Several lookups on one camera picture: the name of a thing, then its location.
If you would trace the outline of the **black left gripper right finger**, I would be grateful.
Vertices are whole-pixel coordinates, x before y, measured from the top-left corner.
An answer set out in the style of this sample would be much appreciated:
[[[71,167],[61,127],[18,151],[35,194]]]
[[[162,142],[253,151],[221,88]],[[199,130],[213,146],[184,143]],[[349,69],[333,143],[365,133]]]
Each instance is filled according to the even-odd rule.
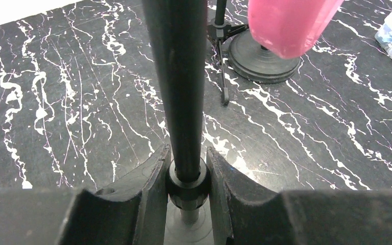
[[[215,244],[392,244],[392,190],[274,192],[207,149]]]

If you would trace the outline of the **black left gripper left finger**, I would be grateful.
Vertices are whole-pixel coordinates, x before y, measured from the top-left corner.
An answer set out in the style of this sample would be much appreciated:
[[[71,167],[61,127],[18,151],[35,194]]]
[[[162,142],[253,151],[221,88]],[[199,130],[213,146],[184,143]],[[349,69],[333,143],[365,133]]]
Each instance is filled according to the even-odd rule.
[[[170,146],[163,145],[101,190],[77,191],[57,243],[162,244],[168,199],[165,177],[170,164]]]

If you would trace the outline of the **black round-base microphone stand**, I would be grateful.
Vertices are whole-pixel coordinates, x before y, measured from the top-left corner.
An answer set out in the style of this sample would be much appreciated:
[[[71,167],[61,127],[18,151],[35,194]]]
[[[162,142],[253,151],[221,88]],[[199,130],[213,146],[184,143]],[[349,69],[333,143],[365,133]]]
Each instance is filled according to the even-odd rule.
[[[206,1],[143,1],[172,158],[165,244],[213,244],[210,172],[201,157]]]

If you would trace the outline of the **pink microphone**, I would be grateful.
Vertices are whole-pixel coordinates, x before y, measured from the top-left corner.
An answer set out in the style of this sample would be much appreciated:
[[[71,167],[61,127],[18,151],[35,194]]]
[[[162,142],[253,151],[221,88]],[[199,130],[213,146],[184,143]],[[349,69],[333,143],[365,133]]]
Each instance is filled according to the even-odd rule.
[[[253,39],[282,59],[311,49],[343,0],[250,0],[248,22]]]

